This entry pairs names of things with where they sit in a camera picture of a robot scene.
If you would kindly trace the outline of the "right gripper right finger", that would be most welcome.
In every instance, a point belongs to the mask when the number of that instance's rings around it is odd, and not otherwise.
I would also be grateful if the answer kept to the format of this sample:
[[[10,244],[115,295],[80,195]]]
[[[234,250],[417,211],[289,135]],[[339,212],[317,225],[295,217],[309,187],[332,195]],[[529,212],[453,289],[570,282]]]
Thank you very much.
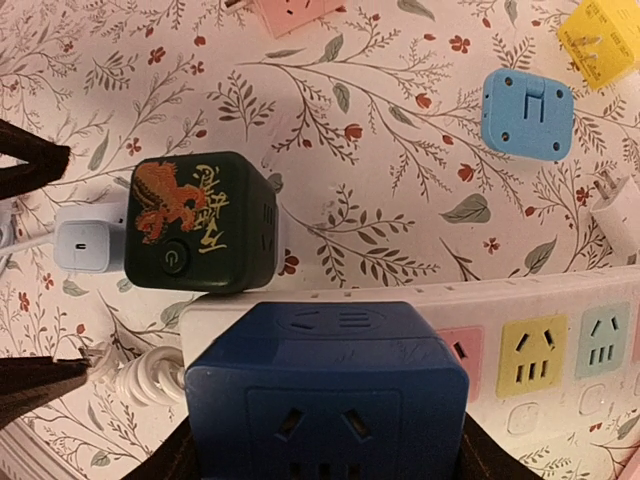
[[[500,447],[466,414],[462,433],[462,480],[541,480]]]

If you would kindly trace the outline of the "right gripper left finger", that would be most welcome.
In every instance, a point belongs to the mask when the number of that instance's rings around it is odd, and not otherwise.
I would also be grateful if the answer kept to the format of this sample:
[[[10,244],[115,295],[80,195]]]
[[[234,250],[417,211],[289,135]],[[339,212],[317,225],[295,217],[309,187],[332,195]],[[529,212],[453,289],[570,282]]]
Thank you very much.
[[[156,451],[123,480],[196,480],[200,478],[196,445],[186,417]]]

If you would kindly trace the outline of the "small white charger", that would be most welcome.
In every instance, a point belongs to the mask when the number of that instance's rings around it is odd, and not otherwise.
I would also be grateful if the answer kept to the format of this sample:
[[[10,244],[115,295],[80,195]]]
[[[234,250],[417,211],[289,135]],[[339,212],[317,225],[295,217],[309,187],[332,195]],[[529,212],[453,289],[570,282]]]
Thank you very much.
[[[639,186],[632,176],[614,179],[607,170],[593,182],[600,198],[590,213],[615,255],[639,263]]]

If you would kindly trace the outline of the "pink cube plug adapter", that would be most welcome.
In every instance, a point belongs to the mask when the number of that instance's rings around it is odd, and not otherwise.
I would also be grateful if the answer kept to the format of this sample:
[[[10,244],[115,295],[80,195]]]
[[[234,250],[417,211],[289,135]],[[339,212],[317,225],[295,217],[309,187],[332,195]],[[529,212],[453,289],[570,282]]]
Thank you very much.
[[[345,1],[337,0],[226,0],[221,3],[221,8],[227,14],[250,8],[261,18],[269,33],[279,38],[345,4]]]

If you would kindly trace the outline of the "dark green cube socket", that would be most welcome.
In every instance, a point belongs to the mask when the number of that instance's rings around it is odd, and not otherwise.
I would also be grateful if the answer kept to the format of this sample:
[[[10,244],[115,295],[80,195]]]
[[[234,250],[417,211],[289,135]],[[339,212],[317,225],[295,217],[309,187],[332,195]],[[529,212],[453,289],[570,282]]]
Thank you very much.
[[[278,233],[276,192],[241,154],[145,159],[130,180],[124,272],[149,289],[261,288],[276,273]]]

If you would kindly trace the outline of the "dark blue cube socket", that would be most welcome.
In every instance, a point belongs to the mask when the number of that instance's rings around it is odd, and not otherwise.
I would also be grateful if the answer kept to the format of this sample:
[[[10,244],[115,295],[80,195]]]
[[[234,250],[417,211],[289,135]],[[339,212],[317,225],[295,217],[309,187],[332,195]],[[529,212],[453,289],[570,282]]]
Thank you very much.
[[[405,302],[263,302],[186,372],[204,479],[449,479],[468,389]]]

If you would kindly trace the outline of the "light blue cube adapter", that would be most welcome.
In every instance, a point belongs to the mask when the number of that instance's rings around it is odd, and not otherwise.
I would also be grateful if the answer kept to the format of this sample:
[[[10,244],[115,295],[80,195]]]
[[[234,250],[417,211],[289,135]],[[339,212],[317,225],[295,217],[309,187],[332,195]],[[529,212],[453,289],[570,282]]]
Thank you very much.
[[[574,98],[562,82],[501,68],[483,85],[481,137],[491,149],[561,161],[571,149]]]

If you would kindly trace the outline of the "yellow cube plug adapter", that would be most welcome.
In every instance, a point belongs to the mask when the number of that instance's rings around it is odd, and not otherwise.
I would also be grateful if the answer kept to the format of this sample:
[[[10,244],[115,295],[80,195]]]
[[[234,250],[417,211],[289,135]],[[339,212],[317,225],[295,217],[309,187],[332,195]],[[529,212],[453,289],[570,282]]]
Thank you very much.
[[[582,1],[557,37],[588,86],[603,88],[639,68],[639,2]]]

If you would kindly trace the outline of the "white long power strip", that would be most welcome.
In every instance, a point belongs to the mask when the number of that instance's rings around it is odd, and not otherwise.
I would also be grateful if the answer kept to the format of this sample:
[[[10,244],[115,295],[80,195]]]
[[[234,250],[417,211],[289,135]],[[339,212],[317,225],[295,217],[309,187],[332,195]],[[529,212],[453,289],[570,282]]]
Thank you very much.
[[[263,301],[404,301],[467,371],[473,418],[545,479],[639,475],[639,269],[362,290],[201,297],[180,317],[193,361]]]

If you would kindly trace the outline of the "light blue charger plug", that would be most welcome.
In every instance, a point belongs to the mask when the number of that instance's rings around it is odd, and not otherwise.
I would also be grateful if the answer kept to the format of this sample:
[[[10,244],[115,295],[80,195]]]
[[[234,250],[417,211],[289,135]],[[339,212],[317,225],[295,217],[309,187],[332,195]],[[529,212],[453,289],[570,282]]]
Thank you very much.
[[[55,217],[54,261],[66,272],[103,274],[124,269],[123,203],[62,207]]]

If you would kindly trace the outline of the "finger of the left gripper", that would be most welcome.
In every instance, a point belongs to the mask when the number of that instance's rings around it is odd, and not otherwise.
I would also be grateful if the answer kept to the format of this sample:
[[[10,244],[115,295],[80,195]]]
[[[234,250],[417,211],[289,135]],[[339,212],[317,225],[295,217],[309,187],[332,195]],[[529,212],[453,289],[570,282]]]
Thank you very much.
[[[69,166],[71,148],[2,120],[1,154],[19,160],[14,166],[1,168],[1,199],[6,200],[60,180]]]
[[[85,359],[52,357],[1,359],[1,429],[34,409],[83,386],[88,380]]]

